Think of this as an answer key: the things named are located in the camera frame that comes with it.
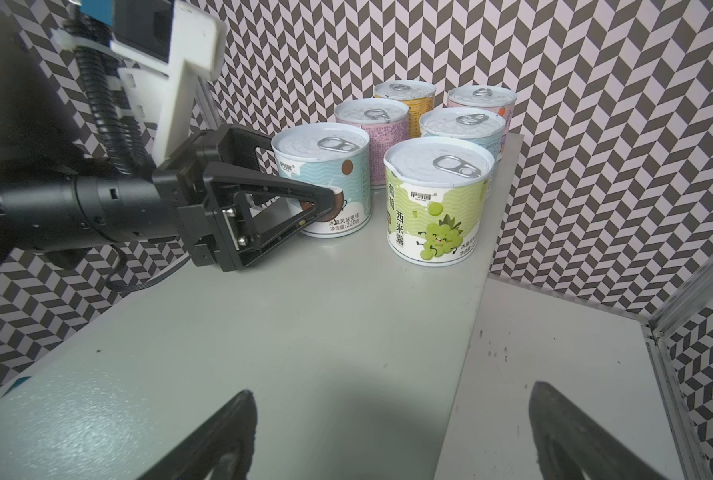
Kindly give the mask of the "pink labelled can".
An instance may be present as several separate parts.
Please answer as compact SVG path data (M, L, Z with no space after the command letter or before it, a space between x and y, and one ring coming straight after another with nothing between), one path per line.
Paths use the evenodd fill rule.
M506 120L506 130L517 103L516 92L499 86L468 85L453 88L448 92L448 107L472 107L492 111Z

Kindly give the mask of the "pink can sideways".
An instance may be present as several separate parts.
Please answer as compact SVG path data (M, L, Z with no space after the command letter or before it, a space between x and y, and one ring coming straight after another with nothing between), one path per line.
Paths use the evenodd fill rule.
M370 182L374 189L386 184L386 152L410 138L410 108L390 99L346 101L334 108L338 123L362 128L370 137Z

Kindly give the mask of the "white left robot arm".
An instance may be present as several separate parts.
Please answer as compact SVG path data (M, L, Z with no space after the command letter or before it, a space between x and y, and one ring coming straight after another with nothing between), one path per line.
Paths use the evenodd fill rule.
M255 264L336 209L334 192L266 174L266 135L190 131L224 64L226 24L186 1L84 1L54 41L70 50L106 157L0 11L0 266L14 250L72 269L88 250L178 238L198 266Z

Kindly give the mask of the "yellow labelled can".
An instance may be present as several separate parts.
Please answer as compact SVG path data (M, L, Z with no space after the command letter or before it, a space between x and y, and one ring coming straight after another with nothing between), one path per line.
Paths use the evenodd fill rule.
M420 118L435 107L437 88L432 83L419 80L392 80L374 88L376 98L400 101L410 109L410 138L421 136Z

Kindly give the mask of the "green labelled front can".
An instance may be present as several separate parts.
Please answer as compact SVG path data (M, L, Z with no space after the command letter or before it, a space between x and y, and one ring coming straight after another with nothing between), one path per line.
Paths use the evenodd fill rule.
M420 137L385 154L387 239L402 259L455 265L475 250L496 158L448 137Z

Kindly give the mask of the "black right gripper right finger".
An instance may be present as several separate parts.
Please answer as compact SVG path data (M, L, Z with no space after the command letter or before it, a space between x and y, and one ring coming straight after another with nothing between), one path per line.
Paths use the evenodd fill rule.
M534 384L529 418L545 479L664 477L548 382Z

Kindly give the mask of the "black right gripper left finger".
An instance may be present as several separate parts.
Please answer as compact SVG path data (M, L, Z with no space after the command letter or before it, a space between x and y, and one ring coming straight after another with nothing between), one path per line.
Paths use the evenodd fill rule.
M252 468L258 409L250 390L238 392L142 479L244 479Z

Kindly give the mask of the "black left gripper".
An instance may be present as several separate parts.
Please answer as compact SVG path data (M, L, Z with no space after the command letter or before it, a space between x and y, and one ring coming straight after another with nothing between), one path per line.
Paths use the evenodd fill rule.
M196 266L246 269L334 211L330 188L266 174L272 138L238 125L192 134L152 174Z

